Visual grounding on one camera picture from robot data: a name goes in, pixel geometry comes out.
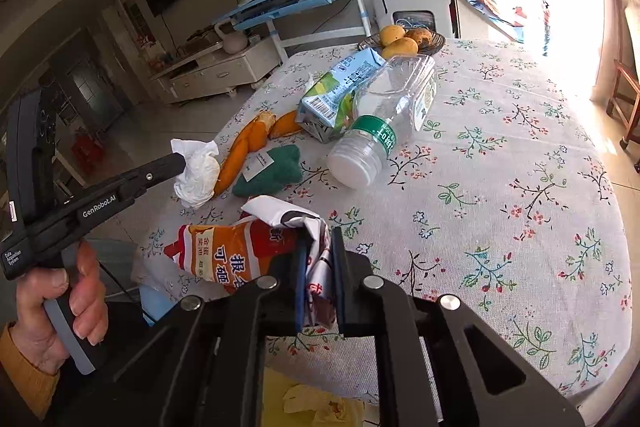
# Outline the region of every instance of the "tablecloth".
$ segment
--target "tablecloth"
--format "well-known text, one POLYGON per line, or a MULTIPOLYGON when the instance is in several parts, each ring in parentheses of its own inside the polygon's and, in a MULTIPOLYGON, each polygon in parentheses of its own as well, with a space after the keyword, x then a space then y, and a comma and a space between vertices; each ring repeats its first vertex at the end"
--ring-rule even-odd
MULTIPOLYGON (((294 109, 308 74, 354 51, 294 55, 218 134, 222 157, 255 114, 294 109)), ((561 393, 606 380, 630 344, 631 280, 620 211, 593 144, 538 58, 519 44, 451 39, 434 57, 438 92, 423 130, 400 144, 368 190, 340 185, 330 145, 295 143, 303 181, 277 197, 342 227, 346 246, 407 293, 459 295, 561 393)), ((230 224, 230 191, 197 211, 158 209, 134 278, 172 299, 225 294, 162 254, 185 223, 230 224)), ((268 340, 267 364, 333 393, 375 401, 372 339, 309 327, 268 340)))

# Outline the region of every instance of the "fruit bowl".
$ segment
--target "fruit bowl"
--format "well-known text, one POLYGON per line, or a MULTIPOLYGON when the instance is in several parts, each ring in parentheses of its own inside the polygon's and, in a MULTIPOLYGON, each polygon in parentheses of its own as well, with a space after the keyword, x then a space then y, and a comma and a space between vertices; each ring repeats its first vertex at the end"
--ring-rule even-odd
MULTIPOLYGON (((436 32, 431 32, 431 33, 433 33, 433 39, 431 39, 430 44, 426 44, 426 43, 418 44, 418 55, 435 55, 444 46, 444 43, 445 43, 444 37, 436 32)), ((373 48, 378 53, 380 53, 380 51, 382 51, 382 48, 383 48, 382 44, 380 44, 380 35, 375 34, 370 37, 367 37, 366 39, 364 39, 358 44, 359 50, 364 50, 366 48, 373 48)))

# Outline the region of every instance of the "white cabinet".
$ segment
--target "white cabinet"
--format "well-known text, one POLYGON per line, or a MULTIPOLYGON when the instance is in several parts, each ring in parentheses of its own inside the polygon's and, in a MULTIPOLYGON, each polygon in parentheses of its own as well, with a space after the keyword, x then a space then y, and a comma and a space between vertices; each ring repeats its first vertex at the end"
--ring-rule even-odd
POLYGON ((183 102, 253 84, 279 64, 273 40, 267 38, 236 55, 212 46, 184 58, 150 81, 164 103, 183 102))

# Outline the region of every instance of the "teapot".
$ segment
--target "teapot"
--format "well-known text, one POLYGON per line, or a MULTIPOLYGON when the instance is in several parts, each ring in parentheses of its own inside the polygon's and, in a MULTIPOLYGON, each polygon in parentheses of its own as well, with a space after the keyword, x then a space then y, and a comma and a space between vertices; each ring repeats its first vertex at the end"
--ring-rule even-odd
POLYGON ((241 52, 247 47, 249 41, 246 38, 244 32, 233 31, 231 33, 225 33, 222 31, 221 27, 223 24, 230 23, 231 19, 225 19, 216 23, 213 26, 214 31, 218 34, 218 36, 222 39, 222 48, 229 55, 234 55, 236 53, 241 52))

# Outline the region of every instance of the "metal screw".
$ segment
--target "metal screw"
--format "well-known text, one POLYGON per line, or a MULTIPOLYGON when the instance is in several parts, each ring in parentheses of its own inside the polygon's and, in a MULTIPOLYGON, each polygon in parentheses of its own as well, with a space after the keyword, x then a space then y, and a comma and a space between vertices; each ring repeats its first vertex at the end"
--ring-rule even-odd
POLYGON ((276 284, 278 284, 278 280, 271 275, 263 275, 262 277, 259 277, 255 283, 259 288, 262 288, 263 290, 270 290, 271 288, 276 287, 276 284))
POLYGON ((180 308, 182 308, 186 312, 194 312, 200 307, 201 304, 202 299, 200 299, 200 297, 197 297, 195 295, 187 295, 180 301, 180 308))
POLYGON ((455 311, 460 308, 460 299, 455 295, 443 295, 440 297, 440 305, 450 311, 455 311))
POLYGON ((372 290, 378 290, 380 288, 382 288, 382 286, 385 283, 385 280, 382 279, 382 277, 378 277, 377 275, 367 275, 363 280, 362 283, 367 287, 370 288, 372 290))

